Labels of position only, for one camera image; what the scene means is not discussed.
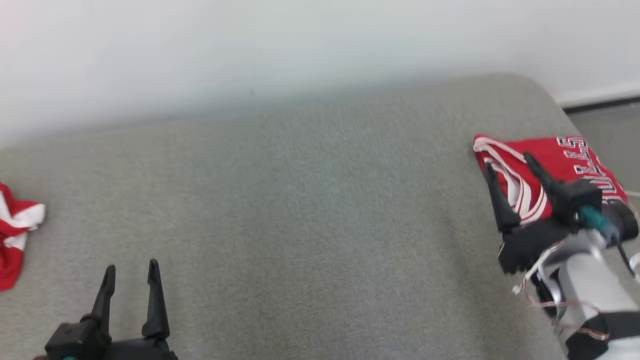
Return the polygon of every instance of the red jersey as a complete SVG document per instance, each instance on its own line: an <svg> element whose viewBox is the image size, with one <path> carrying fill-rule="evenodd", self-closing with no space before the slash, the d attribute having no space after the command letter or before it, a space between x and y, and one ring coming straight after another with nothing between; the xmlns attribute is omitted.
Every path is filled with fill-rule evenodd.
<svg viewBox="0 0 640 360"><path fill-rule="evenodd" d="M582 137L555 137L500 142L486 135L474 137L474 152L480 168L490 163L500 187L521 224L551 215L551 203L542 185L531 173L523 153L530 152L555 180L573 181L580 177L602 189L602 202L627 203L622 186L587 146Z"/></svg>
<svg viewBox="0 0 640 360"><path fill-rule="evenodd" d="M44 220L45 206L28 200L15 200L0 183L0 291L13 287L20 270L27 233Z"/></svg>

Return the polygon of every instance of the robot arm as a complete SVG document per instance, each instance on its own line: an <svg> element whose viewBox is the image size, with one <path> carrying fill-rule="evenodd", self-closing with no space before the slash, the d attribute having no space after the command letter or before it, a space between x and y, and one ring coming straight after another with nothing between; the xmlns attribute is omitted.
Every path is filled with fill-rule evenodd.
<svg viewBox="0 0 640 360"><path fill-rule="evenodd" d="M640 359L640 307L621 286L601 251L638 235L633 212L622 201L602 202L602 190L588 180L553 180L525 153L531 172L552 204L552 216L520 225L497 175L485 165L493 211L502 233L498 260L505 274L525 272L514 287L542 307L570 360ZM527 291L531 283L538 299Z"/></svg>

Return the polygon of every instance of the couch cushion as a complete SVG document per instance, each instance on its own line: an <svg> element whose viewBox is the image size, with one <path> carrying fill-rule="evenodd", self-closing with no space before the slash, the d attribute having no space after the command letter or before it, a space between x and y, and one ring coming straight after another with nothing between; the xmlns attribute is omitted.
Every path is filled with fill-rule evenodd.
<svg viewBox="0 0 640 360"><path fill-rule="evenodd" d="M117 267L115 340L140 335L150 258L181 359L552 359L513 296L473 135L577 135L511 75L145 126L0 152L1 180L48 205L3 358L42 353Z"/></svg>

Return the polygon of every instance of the cable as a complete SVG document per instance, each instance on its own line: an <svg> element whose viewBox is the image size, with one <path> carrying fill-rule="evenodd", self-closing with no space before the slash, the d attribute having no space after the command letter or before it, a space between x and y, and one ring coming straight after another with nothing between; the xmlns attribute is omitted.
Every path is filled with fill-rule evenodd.
<svg viewBox="0 0 640 360"><path fill-rule="evenodd" d="M556 304L553 301L546 301L546 302L538 301L538 300L534 299L531 296L531 294L527 291L527 279L526 278L522 279L522 289L523 289L523 292L525 294L525 298L527 299L527 301L529 301L532 305L537 306L537 307L556 307L556 308L558 308L560 306L564 306L564 307L569 307L569 306L588 306L591 309L595 310L597 315L602 314L602 311L597 306L593 305L590 302L584 301L584 300L565 301L565 302L559 302L558 304ZM592 338L594 338L596 340L600 340L600 341L608 341L611 338L611 335L609 333L607 333L607 332L602 332L602 331L595 330L595 329L589 329L587 327L582 327L581 325L572 325L572 324L561 323L560 319L557 317L557 315L556 315L556 319L552 320L552 324L554 326L560 327L562 329L575 330L575 332L591 336Z"/></svg>
<svg viewBox="0 0 640 360"><path fill-rule="evenodd" d="M622 244L620 243L620 239L615 237L615 238L613 238L613 241L616 244L616 247L618 248L618 252L620 253L620 257L622 258L622 260L625 262L625 265L627 266L627 270L629 270L629 272L631 273L631 276L637 277L637 273L634 270L634 268L631 266L631 262L629 261L629 258L627 257L627 253L625 252L625 249L622 247Z"/></svg>
<svg viewBox="0 0 640 360"><path fill-rule="evenodd" d="M595 305L593 305L590 302L587 301L583 301L583 300L574 300L574 301L569 301L569 302L560 302L558 304L556 304L553 301L547 301L547 302L540 302L536 299L534 299L531 294L527 291L527 281L531 280L531 277L536 274L538 272L538 268L547 260L547 258L549 256L551 256L557 249L559 249L560 247L562 247L562 245L564 245L566 241L565 239L560 240L559 242L551 245L547 250L545 250L540 257L538 258L538 260L535 262L535 264L533 264L533 266L529 269L529 271L527 271L527 273L522 277L522 284L521 285L516 285L513 287L512 291L514 294L518 295L521 291L525 293L525 298L527 299L528 302L530 302L531 304L538 306L538 307L559 307L559 306L588 306L591 309L594 309L596 311L597 314L601 314L601 310L596 307ZM611 337L610 334L606 333L606 332L602 332L602 331L598 331L595 329L588 329L586 327L582 327L581 325L570 325L570 324L563 324L560 322L560 319L558 317L556 317L555 320L552 321L553 325L556 327L560 327L562 329L575 329L575 332L578 332L580 334L586 334L588 336L591 336L592 338L596 339L596 340L600 340L600 341L607 341L609 340L609 338Z"/></svg>

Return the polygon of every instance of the teal connector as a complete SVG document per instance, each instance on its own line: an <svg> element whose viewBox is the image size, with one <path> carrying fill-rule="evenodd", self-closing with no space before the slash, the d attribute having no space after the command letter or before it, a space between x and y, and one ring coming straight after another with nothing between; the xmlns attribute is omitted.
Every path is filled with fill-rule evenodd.
<svg viewBox="0 0 640 360"><path fill-rule="evenodd" d="M620 238L620 231L593 206L580 208L580 222L589 229L596 229L609 243L615 243Z"/></svg>

